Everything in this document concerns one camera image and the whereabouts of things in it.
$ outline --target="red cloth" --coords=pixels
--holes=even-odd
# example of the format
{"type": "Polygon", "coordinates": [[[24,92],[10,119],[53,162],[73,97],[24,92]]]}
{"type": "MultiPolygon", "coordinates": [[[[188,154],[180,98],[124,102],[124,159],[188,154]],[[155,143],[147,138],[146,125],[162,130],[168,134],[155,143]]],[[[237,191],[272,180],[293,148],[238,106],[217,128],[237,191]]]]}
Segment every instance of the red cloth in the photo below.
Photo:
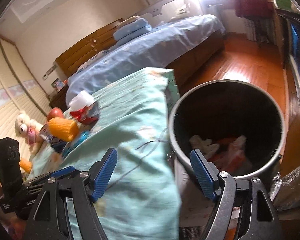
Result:
{"type": "Polygon", "coordinates": [[[271,18],[273,6],[267,0],[234,0],[237,17],[265,17],[271,18]]]}

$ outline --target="wooden headboard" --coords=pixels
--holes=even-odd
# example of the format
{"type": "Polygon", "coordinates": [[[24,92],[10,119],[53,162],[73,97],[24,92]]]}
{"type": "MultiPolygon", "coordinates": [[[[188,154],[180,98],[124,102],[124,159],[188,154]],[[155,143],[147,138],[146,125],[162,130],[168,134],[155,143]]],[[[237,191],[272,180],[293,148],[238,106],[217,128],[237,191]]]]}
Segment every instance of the wooden headboard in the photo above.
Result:
{"type": "Polygon", "coordinates": [[[98,52],[109,49],[116,44],[116,41],[112,36],[116,31],[116,27],[122,21],[123,19],[119,19],[97,29],[57,57],[55,61],[62,69],[63,73],[67,77],[70,77],[72,74],[76,73],[78,67],[87,62],[98,52]]]}

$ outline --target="screw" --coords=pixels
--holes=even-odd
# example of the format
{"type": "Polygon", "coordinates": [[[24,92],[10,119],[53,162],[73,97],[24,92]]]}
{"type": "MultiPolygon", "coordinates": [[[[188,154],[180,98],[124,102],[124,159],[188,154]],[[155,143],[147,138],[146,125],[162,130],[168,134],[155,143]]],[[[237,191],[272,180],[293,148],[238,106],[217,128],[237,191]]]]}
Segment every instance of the screw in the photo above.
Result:
{"type": "Polygon", "coordinates": [[[260,182],[260,179],[257,178],[257,177],[253,177],[253,178],[252,178],[252,181],[253,181],[254,183],[259,183],[259,182],[260,182]]]}
{"type": "Polygon", "coordinates": [[[88,175],[89,175],[89,173],[87,171],[83,171],[80,173],[81,178],[86,178],[86,177],[88,177],[88,175]]]}
{"type": "Polygon", "coordinates": [[[56,178],[51,177],[48,179],[48,183],[54,183],[56,181],[56,178]]]}
{"type": "Polygon", "coordinates": [[[223,177],[223,178],[227,178],[227,177],[229,177],[229,173],[226,172],[226,171],[221,171],[220,176],[223,177]]]}

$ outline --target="trash can rim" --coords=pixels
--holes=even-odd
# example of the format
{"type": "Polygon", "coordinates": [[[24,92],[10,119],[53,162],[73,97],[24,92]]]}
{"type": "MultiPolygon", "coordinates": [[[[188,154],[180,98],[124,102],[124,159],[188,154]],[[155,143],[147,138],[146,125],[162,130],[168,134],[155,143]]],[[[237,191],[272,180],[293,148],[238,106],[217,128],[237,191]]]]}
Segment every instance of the trash can rim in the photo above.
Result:
{"type": "Polygon", "coordinates": [[[196,91],[197,89],[199,89],[201,87],[204,87],[204,86],[207,86],[207,85],[210,85],[210,84],[213,84],[213,83],[219,83],[219,82],[235,82],[235,83],[240,83],[240,84],[243,84],[243,85],[248,85],[248,86],[251,86],[251,87],[259,90],[260,92],[264,93],[265,95],[267,95],[270,98],[270,100],[274,103],[275,107],[277,108],[279,116],[280,116],[280,120],[281,120],[281,124],[282,124],[282,134],[281,134],[281,139],[280,139],[277,151],[272,156],[272,158],[264,166],[262,166],[260,169],[254,171],[252,173],[243,175],[243,176],[234,177],[235,179],[251,179],[252,177],[256,177],[260,173],[262,173],[263,171],[267,170],[276,161],[276,159],[278,158],[281,150],[283,149],[283,146],[285,144],[285,138],[286,138],[286,125],[285,125],[283,113],[282,113],[278,103],[274,100],[274,98],[267,91],[263,90],[262,88],[260,88],[256,85],[253,85],[253,84],[248,83],[248,82],[240,81],[240,80],[221,79],[221,80],[209,81],[209,82],[200,84],[200,85],[192,88],[191,90],[186,92],[181,98],[179,98],[179,100],[176,102],[176,104],[172,108],[172,111],[171,111],[170,116],[169,116],[169,124],[168,124],[169,125],[170,142],[171,142],[172,148],[176,152],[177,158],[181,162],[181,164],[183,166],[186,166],[189,171],[193,172],[193,169],[192,169],[192,166],[191,166],[191,163],[190,163],[190,159],[184,154],[184,152],[181,150],[181,148],[179,147],[179,145],[176,141],[176,137],[175,137],[175,134],[174,134],[174,116],[175,116],[175,114],[177,112],[177,109],[179,108],[180,104],[182,103],[182,101],[189,94],[193,93],[194,91],[196,91]]]}

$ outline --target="beige wall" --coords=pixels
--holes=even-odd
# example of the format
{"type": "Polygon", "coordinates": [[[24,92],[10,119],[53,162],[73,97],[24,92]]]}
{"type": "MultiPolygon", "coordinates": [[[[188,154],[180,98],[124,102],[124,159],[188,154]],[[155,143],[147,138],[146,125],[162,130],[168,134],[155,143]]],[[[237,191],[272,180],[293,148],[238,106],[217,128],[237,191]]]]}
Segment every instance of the beige wall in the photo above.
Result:
{"type": "Polygon", "coordinates": [[[17,38],[16,46],[40,85],[51,93],[56,72],[46,80],[42,77],[60,54],[96,29],[142,7],[141,0],[69,0],[34,22],[17,38]]]}

